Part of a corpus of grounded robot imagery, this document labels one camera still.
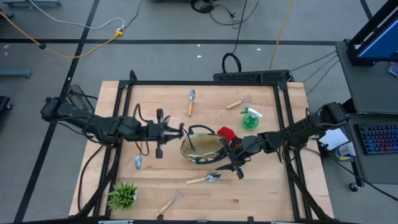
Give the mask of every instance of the yellow cable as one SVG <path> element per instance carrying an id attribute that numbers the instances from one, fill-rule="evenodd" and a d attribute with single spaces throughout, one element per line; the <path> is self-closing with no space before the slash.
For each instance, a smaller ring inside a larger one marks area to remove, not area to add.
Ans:
<path id="1" fill-rule="evenodd" d="M 271 63 L 269 64 L 269 70 L 271 70 L 271 68 L 272 68 L 272 63 L 274 62 L 274 57 L 275 57 L 276 50 L 277 50 L 278 45 L 279 45 L 279 40 L 282 37 L 282 33 L 283 33 L 284 29 L 285 29 L 286 20 L 287 20 L 287 17 L 289 16 L 290 10 L 292 9 L 292 4 L 293 4 L 293 0 L 290 0 L 289 7 L 287 8 L 287 11 L 286 11 L 284 22 L 282 23 L 282 27 L 280 28 L 278 39 L 276 40 L 274 53 L 272 54 Z"/>
<path id="2" fill-rule="evenodd" d="M 2 13 L 1 11 L 0 11 L 0 15 L 3 16 L 15 29 L 17 29 L 19 32 L 21 32 L 21 33 L 24 34 L 27 38 L 29 38 L 31 41 L 33 41 L 33 43 L 35 43 L 35 44 L 37 44 L 37 45 L 39 45 L 39 46 L 42 45 L 40 42 L 38 42 L 37 40 L 33 39 L 33 37 L 29 36 L 29 35 L 26 34 L 21 28 L 19 28 L 17 25 L 15 25 L 15 24 L 14 24 L 10 19 L 8 19 L 8 17 L 7 17 L 6 15 L 4 15 L 4 13 Z M 95 51 L 96 49 L 98 49 L 98 48 L 100 48 L 100 47 L 102 47 L 102 46 L 104 46 L 104 45 L 107 45 L 108 43 L 112 42 L 114 39 L 116 39 L 116 38 L 118 38 L 118 37 L 120 37 L 120 36 L 122 36 L 122 35 L 123 35 L 123 32 L 121 32 L 120 30 L 116 30 L 116 31 L 115 31 L 115 35 L 112 37 L 112 39 L 108 40 L 107 42 L 105 42 L 105 43 L 103 43 L 103 44 L 100 44 L 100 45 L 96 46 L 95 48 L 91 49 L 89 52 L 87 52 L 87 53 L 85 53 L 85 54 L 82 54 L 82 55 L 79 55 L 79 56 L 67 56 L 67 55 L 62 55 L 62 54 L 60 54 L 60 53 L 58 53 L 58 52 L 56 52 L 56 51 L 54 51 L 54 50 L 52 50 L 52 49 L 50 49 L 50 48 L 48 48 L 48 47 L 46 47 L 45 49 L 48 50 L 48 51 L 50 51 L 50 52 L 53 53 L 53 54 L 56 54 L 56 55 L 58 55 L 58 56 L 63 57 L 63 58 L 80 58 L 80 57 L 83 57 L 83 56 L 86 56 L 86 55 L 91 54 L 91 53 L 92 53 L 93 51 Z"/>

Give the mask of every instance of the wooden table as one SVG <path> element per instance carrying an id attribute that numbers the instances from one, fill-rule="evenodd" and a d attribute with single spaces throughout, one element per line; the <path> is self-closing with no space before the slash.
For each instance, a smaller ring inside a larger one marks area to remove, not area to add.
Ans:
<path id="1" fill-rule="evenodd" d="M 112 115 L 117 87 L 118 82 L 103 82 L 96 114 Z M 305 117 L 305 108 L 308 107 L 307 97 L 302 83 L 288 83 L 288 88 L 296 122 Z M 188 117 L 188 93 L 191 89 L 195 89 L 196 99 L 193 115 Z M 253 99 L 250 104 L 243 104 L 231 110 L 225 109 L 226 105 L 244 98 L 247 94 L 250 94 Z M 280 91 L 280 98 L 285 125 L 288 126 L 282 91 Z M 156 109 L 162 108 L 165 116 L 171 115 L 169 125 L 175 128 L 180 122 L 184 122 L 186 128 L 193 124 L 203 124 L 215 131 L 222 126 L 227 126 L 241 138 L 265 131 L 279 130 L 274 90 L 271 86 L 134 85 L 129 116 L 132 116 L 137 103 L 141 104 L 144 119 L 156 121 Z M 255 131 L 245 131 L 241 127 L 243 116 L 239 112 L 245 106 L 250 106 L 263 114 Z M 123 105 L 120 107 L 119 114 L 122 113 L 122 109 Z M 156 145 L 155 142 L 150 142 L 150 154 L 144 157 L 141 170 L 136 170 L 134 166 L 134 157 L 138 152 L 136 145 L 133 142 L 123 143 L 116 183 L 134 182 L 138 186 L 137 203 L 132 210 L 112 212 L 112 219 L 156 219 L 155 214 L 158 209 L 166 204 L 178 189 L 183 197 L 164 212 L 165 220 L 246 221 L 248 216 L 253 216 L 255 221 L 294 221 L 285 165 L 278 161 L 275 153 L 260 152 L 253 156 L 252 161 L 242 167 L 244 172 L 242 180 L 237 178 L 235 172 L 223 170 L 221 179 L 215 183 L 186 185 L 186 180 L 203 177 L 207 172 L 229 163 L 229 160 L 223 159 L 214 164 L 196 165 L 181 155 L 180 146 L 183 139 L 168 142 L 164 146 L 163 159 L 155 158 Z M 318 149 L 315 141 L 310 141 L 308 147 Z M 87 143 L 82 167 L 97 148 L 97 144 Z M 104 150 L 88 165 L 83 178 L 82 204 L 88 201 L 98 186 L 103 156 Z M 304 150 L 301 156 L 308 191 L 325 213 L 333 217 L 319 156 Z M 71 215 L 77 213 L 77 189 L 78 184 L 70 208 Z M 301 193 L 298 189 L 296 191 L 300 216 L 305 217 Z M 100 214 L 104 214 L 107 196 L 108 189 L 103 194 Z"/>

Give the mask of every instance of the green spray bottle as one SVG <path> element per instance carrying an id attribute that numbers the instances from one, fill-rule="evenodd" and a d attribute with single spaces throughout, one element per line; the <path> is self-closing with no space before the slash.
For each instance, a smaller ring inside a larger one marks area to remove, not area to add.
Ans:
<path id="1" fill-rule="evenodd" d="M 262 114 L 248 107 L 241 114 L 246 114 L 242 119 L 242 127 L 248 131 L 255 129 L 259 125 L 259 117 L 262 117 Z"/>

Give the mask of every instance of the wooden handle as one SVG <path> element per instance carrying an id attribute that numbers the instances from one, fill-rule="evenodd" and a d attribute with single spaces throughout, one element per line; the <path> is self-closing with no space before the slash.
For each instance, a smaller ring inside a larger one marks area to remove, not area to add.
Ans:
<path id="1" fill-rule="evenodd" d="M 192 115 L 192 108 L 193 108 L 193 101 L 190 100 L 190 101 L 189 101 L 188 116 L 191 116 L 191 115 Z"/>
<path id="2" fill-rule="evenodd" d="M 196 179 L 193 179 L 193 180 L 187 180 L 187 184 L 188 185 L 195 184 L 195 183 L 199 183 L 199 182 L 202 182 L 202 181 L 205 181 L 205 180 L 206 180 L 206 177 L 200 177 L 200 178 L 196 178 Z"/>
<path id="3" fill-rule="evenodd" d="M 231 104 L 231 105 L 228 105 L 228 106 L 226 107 L 226 109 L 229 110 L 229 109 L 231 109 L 232 107 L 235 107 L 235 106 L 240 105 L 241 103 L 242 103 L 242 101 L 239 100 L 239 101 L 237 101 L 237 102 L 235 102 L 235 103 L 233 103 L 233 104 Z"/>
<path id="4" fill-rule="evenodd" d="M 161 208 L 157 213 L 156 213 L 156 217 L 158 217 L 159 215 L 161 215 L 164 211 L 166 211 L 166 209 L 168 209 L 170 207 L 170 205 L 173 204 L 172 201 L 167 202 L 167 204 L 165 206 L 163 206 L 163 208 Z"/>

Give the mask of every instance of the small succulent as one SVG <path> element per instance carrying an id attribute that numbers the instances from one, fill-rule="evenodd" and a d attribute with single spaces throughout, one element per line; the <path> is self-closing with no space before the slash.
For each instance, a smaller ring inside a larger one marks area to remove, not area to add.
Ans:
<path id="1" fill-rule="evenodd" d="M 109 195 L 111 196 L 108 202 L 109 209 L 129 210 L 136 204 L 137 187 L 134 184 L 120 183 L 114 187 L 113 192 Z"/>

